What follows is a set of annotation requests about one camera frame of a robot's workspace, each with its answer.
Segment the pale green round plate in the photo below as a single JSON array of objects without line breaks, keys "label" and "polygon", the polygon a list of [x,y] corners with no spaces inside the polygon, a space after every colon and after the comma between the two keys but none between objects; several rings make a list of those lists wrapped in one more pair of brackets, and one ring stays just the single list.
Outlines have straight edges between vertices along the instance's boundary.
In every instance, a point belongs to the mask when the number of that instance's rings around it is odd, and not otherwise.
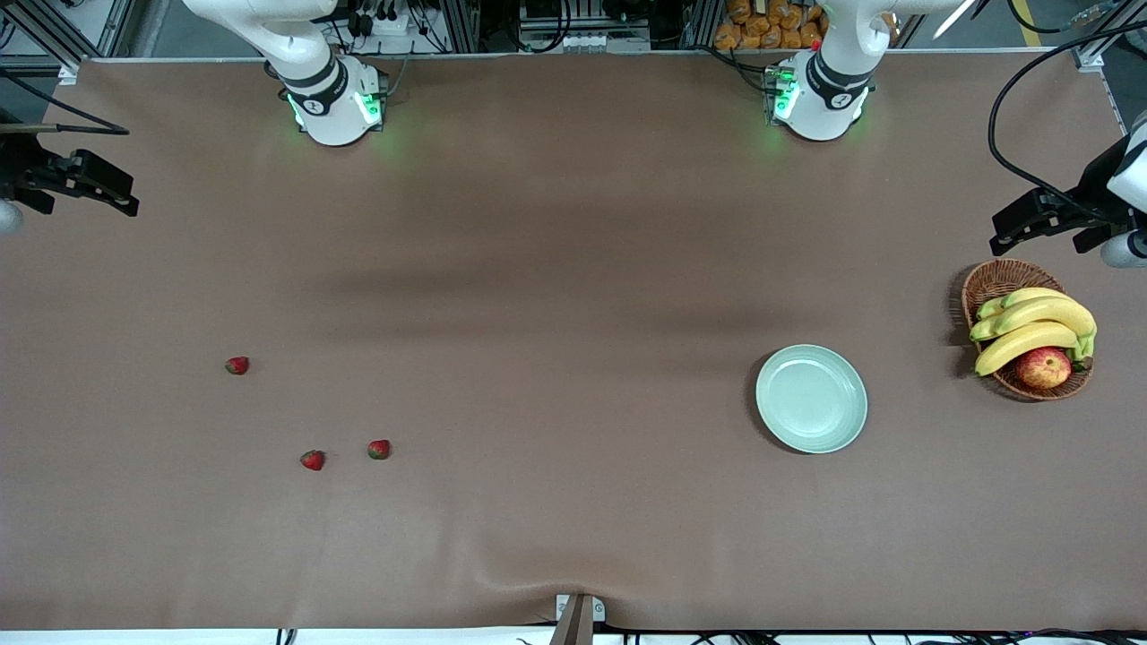
[{"label": "pale green round plate", "polygon": [[754,379],[751,397],[771,436],[807,456],[852,445],[869,410],[859,372],[843,355],[816,344],[771,353]]}]

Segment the brown wicker basket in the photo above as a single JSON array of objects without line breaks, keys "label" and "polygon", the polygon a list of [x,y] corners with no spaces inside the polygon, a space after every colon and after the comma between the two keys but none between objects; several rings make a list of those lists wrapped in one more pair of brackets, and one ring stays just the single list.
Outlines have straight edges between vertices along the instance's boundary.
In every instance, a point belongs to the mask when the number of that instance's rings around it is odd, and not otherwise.
[{"label": "brown wicker basket", "polygon": [[[1066,296],[1064,286],[1052,274],[1032,262],[1025,261],[990,261],[981,262],[963,277],[960,288],[960,312],[968,327],[980,321],[980,308],[997,297],[1008,297],[1022,288],[1036,288],[1053,292],[1058,297]],[[1082,362],[1082,366],[1072,367],[1066,376],[1066,383],[1058,384],[1045,391],[1025,384],[1019,376],[1019,368],[1012,362],[990,375],[997,391],[1007,391],[1013,401],[1066,401],[1077,395],[1089,383],[1092,375],[1092,360]]]}]

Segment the small yellow green banana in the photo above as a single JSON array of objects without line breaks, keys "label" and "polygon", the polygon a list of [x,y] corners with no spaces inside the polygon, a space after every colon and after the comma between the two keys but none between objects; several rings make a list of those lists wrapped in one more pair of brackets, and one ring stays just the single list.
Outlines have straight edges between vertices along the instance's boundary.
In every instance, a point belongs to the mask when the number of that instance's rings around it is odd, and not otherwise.
[{"label": "small yellow green banana", "polygon": [[996,297],[988,300],[986,303],[980,306],[978,320],[986,320],[988,318],[996,317],[996,314],[1001,314],[1007,306],[1019,305],[1021,302],[1027,302],[1029,300],[1036,300],[1040,297],[1056,297],[1056,298],[1068,298],[1064,293],[1058,292],[1052,288],[1020,288],[1004,297]]}]

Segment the yellow banana bunch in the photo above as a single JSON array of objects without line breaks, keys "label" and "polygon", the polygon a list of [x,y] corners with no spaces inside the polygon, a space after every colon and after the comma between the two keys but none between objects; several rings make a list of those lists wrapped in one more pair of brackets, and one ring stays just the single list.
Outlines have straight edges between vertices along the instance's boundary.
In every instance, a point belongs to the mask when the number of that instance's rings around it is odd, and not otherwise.
[{"label": "yellow banana bunch", "polygon": [[1005,306],[999,314],[975,322],[970,328],[970,339],[972,342],[999,339],[1032,322],[1060,322],[1077,339],[1093,339],[1098,333],[1095,319],[1086,306],[1066,297],[1036,297]]}]

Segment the thick yellow banana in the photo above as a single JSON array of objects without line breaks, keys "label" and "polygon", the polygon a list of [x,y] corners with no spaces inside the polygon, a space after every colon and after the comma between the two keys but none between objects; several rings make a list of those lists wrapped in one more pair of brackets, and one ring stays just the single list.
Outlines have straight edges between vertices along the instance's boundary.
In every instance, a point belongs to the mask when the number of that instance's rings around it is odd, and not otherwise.
[{"label": "thick yellow banana", "polygon": [[975,375],[989,376],[1036,348],[1078,348],[1079,340],[1062,322],[1028,322],[992,340],[980,351]]}]

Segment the red yellow apple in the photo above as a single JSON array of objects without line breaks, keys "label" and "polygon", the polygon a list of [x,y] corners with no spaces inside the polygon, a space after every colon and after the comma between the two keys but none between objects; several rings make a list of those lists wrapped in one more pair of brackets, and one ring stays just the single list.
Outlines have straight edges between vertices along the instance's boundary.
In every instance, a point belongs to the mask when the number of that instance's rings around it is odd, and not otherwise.
[{"label": "red yellow apple", "polygon": [[1072,376],[1072,359],[1063,348],[1044,347],[1019,356],[1014,363],[1021,384],[1032,391],[1050,391]]}]

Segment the white power strip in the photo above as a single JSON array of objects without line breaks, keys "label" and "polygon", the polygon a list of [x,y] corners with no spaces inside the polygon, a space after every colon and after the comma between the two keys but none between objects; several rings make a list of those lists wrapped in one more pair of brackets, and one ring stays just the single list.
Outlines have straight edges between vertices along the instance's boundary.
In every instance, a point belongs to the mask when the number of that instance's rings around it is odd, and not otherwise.
[{"label": "white power strip", "polygon": [[400,36],[409,32],[413,17],[404,0],[340,0],[353,38]]}]

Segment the bag of bread rolls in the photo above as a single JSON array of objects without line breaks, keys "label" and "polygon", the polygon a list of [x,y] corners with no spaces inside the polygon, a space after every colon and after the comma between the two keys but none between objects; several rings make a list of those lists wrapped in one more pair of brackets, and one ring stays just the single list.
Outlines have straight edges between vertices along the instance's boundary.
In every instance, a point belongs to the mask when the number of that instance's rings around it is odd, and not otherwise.
[{"label": "bag of bread rolls", "polygon": [[724,8],[713,31],[717,50],[816,49],[829,29],[828,13],[816,0],[726,0]]}]

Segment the brown table cloth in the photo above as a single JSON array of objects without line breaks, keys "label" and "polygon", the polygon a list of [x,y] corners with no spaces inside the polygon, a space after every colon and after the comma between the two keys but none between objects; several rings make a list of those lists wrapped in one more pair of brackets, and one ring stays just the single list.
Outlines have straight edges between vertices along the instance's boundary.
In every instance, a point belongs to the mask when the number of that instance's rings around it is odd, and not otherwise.
[{"label": "brown table cloth", "polygon": [[[828,143],[705,55],[414,60],[336,150],[258,63],[87,63],[60,98],[130,134],[44,143],[141,205],[0,236],[0,630],[584,591],[634,630],[1147,632],[1147,272],[1017,246],[1095,314],[1094,376],[972,375],[963,273],[1025,189],[988,111],[1032,59],[890,55]],[[866,387],[835,453],[754,407],[795,344]]]}]

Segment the white connector block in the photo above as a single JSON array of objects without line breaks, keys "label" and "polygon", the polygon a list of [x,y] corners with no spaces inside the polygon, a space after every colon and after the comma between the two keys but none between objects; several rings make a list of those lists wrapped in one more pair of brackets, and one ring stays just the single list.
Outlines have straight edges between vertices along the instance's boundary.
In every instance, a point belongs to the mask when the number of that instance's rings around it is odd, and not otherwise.
[{"label": "white connector block", "polygon": [[631,54],[651,50],[651,42],[642,34],[631,31],[575,32],[563,38],[560,50],[563,54]]}]

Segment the silver aluminium frame post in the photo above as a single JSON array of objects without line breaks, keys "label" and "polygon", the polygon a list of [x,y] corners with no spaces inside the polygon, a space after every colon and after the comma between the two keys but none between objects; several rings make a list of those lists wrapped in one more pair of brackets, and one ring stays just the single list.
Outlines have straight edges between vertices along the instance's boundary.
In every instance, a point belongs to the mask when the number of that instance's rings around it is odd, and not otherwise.
[{"label": "silver aluminium frame post", "polygon": [[9,73],[73,84],[89,54],[58,0],[0,0],[0,68]]},{"label": "silver aluminium frame post", "polygon": [[1072,50],[1080,71],[1098,71],[1122,126],[1129,129],[1147,111],[1147,0],[1087,0],[1077,25],[1085,34],[1134,23],[1144,28],[1094,39]]}]

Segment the grey metal bracket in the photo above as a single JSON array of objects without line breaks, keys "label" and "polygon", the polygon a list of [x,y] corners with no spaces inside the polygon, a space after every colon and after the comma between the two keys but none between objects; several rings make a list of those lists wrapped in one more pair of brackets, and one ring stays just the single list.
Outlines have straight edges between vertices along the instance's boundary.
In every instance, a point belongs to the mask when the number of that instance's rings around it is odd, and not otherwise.
[{"label": "grey metal bracket", "polygon": [[596,627],[606,622],[602,599],[585,593],[556,596],[556,629],[548,645],[593,645]]}]

